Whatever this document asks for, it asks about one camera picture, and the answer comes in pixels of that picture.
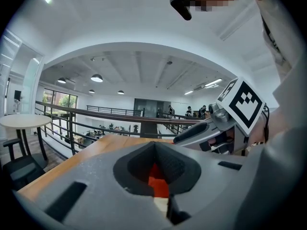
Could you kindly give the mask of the person's right hand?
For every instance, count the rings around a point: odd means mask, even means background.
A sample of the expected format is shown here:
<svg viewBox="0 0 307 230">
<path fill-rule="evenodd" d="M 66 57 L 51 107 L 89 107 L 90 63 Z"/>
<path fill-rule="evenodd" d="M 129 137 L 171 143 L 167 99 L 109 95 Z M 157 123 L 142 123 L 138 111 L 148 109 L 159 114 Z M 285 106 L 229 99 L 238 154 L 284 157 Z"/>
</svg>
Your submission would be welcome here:
<svg viewBox="0 0 307 230">
<path fill-rule="evenodd" d="M 232 130 L 225 131 L 216 137 L 209 139 L 208 143 L 211 151 L 217 150 L 218 146 L 234 141 L 234 132 Z"/>
</svg>

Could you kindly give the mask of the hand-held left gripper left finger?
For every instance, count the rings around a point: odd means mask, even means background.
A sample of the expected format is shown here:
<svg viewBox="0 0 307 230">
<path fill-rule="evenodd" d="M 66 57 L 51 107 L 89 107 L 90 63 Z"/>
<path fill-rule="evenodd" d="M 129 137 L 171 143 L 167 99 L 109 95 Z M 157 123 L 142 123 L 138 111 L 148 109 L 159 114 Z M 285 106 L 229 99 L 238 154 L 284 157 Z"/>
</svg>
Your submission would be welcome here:
<svg viewBox="0 0 307 230">
<path fill-rule="evenodd" d="M 142 144 L 140 148 L 119 158 L 113 166 L 114 178 L 128 193 L 154 196 L 149 186 L 150 171 L 155 163 L 155 143 Z"/>
</svg>

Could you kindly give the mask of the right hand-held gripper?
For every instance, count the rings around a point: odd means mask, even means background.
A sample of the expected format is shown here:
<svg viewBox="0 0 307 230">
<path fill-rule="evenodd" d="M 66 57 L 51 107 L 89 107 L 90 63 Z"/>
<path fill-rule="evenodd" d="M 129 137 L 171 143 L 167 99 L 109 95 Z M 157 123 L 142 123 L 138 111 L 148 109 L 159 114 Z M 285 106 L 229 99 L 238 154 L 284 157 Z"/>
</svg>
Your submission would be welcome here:
<svg viewBox="0 0 307 230">
<path fill-rule="evenodd" d="M 208 140 L 232 130 L 234 141 L 220 145 L 211 152 L 234 154 L 244 150 L 265 105 L 252 85 L 243 77 L 238 77 L 229 82 L 215 103 L 209 105 L 212 122 L 199 122 L 189 127 L 178 134 L 173 143 L 181 146 L 200 144 L 203 150 L 211 151 Z"/>
</svg>

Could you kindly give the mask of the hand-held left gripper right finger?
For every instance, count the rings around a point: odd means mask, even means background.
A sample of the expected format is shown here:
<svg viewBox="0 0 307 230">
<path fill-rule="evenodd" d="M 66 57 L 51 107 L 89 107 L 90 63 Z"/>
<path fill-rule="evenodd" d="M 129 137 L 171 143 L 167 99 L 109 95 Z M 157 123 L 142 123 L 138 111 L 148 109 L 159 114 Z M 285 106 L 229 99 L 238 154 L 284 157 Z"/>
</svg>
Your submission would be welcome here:
<svg viewBox="0 0 307 230">
<path fill-rule="evenodd" d="M 201 166 L 194 159 L 156 142 L 154 162 L 163 174 L 171 194 L 190 191 L 201 176 Z"/>
</svg>

